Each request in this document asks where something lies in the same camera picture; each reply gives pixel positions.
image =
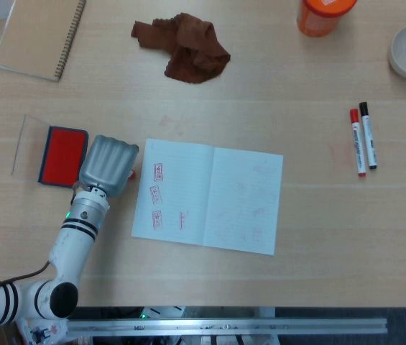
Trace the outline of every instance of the brown cloth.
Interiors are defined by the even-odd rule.
[[[169,52],[165,75],[187,83],[202,83],[222,73],[230,55],[218,43],[210,22],[181,13],[150,24],[135,22],[131,32],[144,48]]]

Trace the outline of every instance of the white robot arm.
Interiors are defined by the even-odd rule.
[[[33,274],[0,283],[0,325],[19,319],[63,319],[73,312],[81,272],[110,208],[107,198],[126,187],[138,151],[136,145],[96,137],[80,170],[85,190],[72,200],[47,264]],[[53,280],[15,283],[49,264],[57,271]]]

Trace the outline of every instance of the orange lid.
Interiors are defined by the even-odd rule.
[[[353,8],[357,0],[303,0],[306,7],[321,17],[340,17]]]

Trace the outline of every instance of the notebook spiral binding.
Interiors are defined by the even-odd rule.
[[[75,10],[75,15],[72,19],[72,24],[70,24],[70,29],[68,30],[67,37],[65,38],[64,48],[62,49],[62,53],[59,57],[59,62],[57,63],[56,71],[54,76],[57,79],[60,79],[62,73],[65,68],[65,64],[67,63],[68,53],[72,47],[73,39],[75,38],[75,33],[78,28],[78,24],[80,23],[81,14],[85,8],[86,0],[79,0],[78,5]]]

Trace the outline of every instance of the orange container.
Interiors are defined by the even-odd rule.
[[[357,0],[300,0],[297,24],[311,37],[330,34],[340,18],[353,8]]]

